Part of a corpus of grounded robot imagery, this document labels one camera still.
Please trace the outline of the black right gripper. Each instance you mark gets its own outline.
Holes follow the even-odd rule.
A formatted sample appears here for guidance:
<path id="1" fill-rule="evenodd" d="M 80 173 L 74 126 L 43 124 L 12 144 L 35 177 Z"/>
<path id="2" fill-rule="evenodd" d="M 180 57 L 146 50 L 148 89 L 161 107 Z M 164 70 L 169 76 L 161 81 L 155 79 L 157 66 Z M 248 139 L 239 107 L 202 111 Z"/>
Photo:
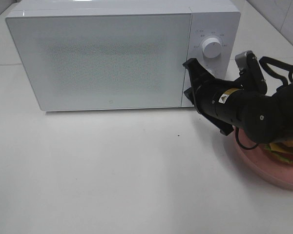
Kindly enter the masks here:
<path id="1" fill-rule="evenodd" d="M 183 66 L 191 83 L 184 95 L 198 113 L 226 136 L 233 131 L 233 126 L 243 129 L 242 102 L 238 99 L 244 90 L 232 81 L 216 79 L 196 58 L 189 58 Z"/>

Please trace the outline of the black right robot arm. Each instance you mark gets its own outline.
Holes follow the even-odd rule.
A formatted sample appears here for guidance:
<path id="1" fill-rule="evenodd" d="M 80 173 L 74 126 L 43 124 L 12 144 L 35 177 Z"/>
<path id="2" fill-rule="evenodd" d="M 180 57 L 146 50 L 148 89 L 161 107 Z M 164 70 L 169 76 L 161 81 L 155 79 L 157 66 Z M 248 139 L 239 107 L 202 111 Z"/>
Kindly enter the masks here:
<path id="1" fill-rule="evenodd" d="M 293 64 L 254 54 L 236 63 L 240 76 L 230 81 L 188 59 L 185 96 L 224 135 L 243 130 L 257 144 L 293 140 Z"/>

